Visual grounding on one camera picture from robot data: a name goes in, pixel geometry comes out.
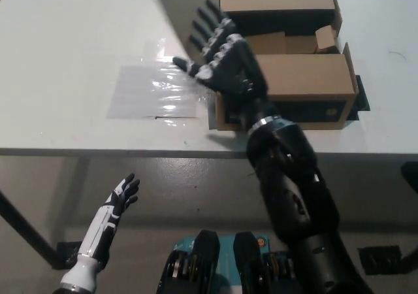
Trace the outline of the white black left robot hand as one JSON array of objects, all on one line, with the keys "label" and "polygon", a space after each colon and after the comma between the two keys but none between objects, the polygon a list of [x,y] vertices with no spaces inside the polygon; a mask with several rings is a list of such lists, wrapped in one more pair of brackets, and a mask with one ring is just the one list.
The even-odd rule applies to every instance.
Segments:
[{"label": "white black left robot hand", "polygon": [[140,180],[131,173],[125,177],[98,209],[78,251],[79,256],[104,263],[116,234],[122,214],[138,200]]}]

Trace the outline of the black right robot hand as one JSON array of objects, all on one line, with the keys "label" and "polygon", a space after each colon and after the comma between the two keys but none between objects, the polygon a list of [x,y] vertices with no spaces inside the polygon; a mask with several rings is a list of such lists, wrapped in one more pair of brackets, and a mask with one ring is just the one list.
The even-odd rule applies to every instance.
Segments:
[{"label": "black right robot hand", "polygon": [[268,98],[266,80],[248,42],[215,3],[211,0],[205,3],[213,15],[198,8],[197,14],[207,26],[194,20],[193,27],[201,38],[189,36],[203,63],[174,57],[173,64],[199,84],[220,94],[227,114],[238,118],[246,131],[280,122],[281,116]]}]

